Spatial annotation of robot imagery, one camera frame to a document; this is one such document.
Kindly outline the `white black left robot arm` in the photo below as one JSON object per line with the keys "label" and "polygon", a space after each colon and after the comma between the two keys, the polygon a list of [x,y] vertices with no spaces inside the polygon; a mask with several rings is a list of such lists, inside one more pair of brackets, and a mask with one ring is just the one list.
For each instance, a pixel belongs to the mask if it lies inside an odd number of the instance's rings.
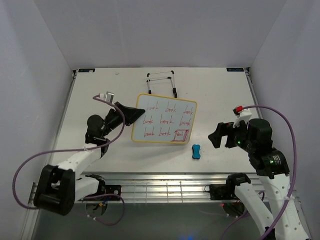
{"label": "white black left robot arm", "polygon": [[97,114],[87,120],[85,145],[67,160],[57,165],[46,165],[40,174],[33,204],[62,216],[67,215],[76,201],[93,197],[95,200],[105,198],[106,184],[96,174],[81,176],[95,161],[101,159],[108,151],[110,140],[107,135],[118,126],[130,126],[146,111],[141,108],[128,107],[116,102],[105,118]]}

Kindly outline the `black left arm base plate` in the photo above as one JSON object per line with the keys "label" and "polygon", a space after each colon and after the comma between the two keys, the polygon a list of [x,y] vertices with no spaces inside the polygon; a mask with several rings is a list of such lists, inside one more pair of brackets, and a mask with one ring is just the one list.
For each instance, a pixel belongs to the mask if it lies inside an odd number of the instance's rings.
{"label": "black left arm base plate", "polygon": [[119,196],[121,195],[121,192],[121,185],[104,185],[100,186],[96,193],[86,196],[83,200],[100,202],[119,201]]}

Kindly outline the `yellow-framed whiteboard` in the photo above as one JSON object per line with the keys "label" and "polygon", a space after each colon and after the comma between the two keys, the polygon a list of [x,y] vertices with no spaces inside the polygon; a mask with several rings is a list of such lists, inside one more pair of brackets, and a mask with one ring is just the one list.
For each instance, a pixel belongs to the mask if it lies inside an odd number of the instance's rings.
{"label": "yellow-framed whiteboard", "polygon": [[145,110],[145,113],[133,124],[132,141],[187,144],[197,107],[193,100],[141,93],[137,97],[136,108]]}

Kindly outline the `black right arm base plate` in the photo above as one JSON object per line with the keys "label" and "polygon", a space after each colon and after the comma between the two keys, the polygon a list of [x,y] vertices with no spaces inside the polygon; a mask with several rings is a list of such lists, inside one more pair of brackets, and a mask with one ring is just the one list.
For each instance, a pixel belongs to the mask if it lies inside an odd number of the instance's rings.
{"label": "black right arm base plate", "polygon": [[239,200],[239,198],[227,188],[225,184],[207,184],[204,192],[209,193],[210,200]]}

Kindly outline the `blue bone-shaped whiteboard eraser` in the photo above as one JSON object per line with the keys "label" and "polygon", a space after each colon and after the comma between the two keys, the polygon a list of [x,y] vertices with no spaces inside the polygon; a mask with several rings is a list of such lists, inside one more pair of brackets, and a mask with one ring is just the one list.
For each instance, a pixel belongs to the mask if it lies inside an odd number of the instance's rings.
{"label": "blue bone-shaped whiteboard eraser", "polygon": [[192,149],[192,158],[194,160],[199,160],[201,158],[201,154],[200,154],[201,146],[199,144],[193,144],[191,149]]}

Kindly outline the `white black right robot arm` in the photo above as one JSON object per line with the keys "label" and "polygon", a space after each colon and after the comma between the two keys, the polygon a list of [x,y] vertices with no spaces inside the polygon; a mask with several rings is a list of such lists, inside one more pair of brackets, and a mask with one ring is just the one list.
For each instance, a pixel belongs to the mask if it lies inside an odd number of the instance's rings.
{"label": "white black right robot arm", "polygon": [[253,188],[245,173],[234,173],[226,180],[226,194],[239,199],[251,215],[263,240],[307,240],[298,211],[290,191],[289,167],[284,154],[273,147],[272,128],[268,121],[254,118],[239,123],[220,122],[208,136],[213,146],[239,147],[248,154],[264,188],[267,207]]}

